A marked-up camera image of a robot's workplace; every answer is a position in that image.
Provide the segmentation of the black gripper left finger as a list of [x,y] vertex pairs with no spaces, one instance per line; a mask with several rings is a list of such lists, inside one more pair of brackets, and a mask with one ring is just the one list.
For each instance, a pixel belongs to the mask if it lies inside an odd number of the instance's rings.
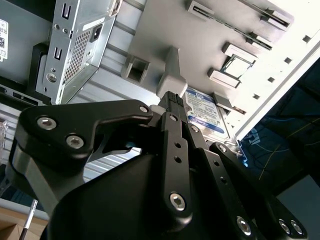
[[51,217],[71,191],[141,155],[188,156],[176,94],[148,107],[135,99],[36,106],[18,119],[7,170]]

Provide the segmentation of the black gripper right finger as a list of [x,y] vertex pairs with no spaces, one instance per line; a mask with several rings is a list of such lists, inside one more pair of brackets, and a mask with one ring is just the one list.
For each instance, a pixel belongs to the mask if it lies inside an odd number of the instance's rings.
[[176,96],[187,140],[203,178],[201,197],[213,197],[211,230],[217,240],[306,240],[300,221],[255,179],[224,144],[207,145],[187,120],[185,101]]

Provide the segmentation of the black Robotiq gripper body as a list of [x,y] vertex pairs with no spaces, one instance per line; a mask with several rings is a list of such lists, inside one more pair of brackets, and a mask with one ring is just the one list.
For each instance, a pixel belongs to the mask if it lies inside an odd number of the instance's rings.
[[186,154],[139,155],[68,193],[48,240],[227,240],[233,225]]

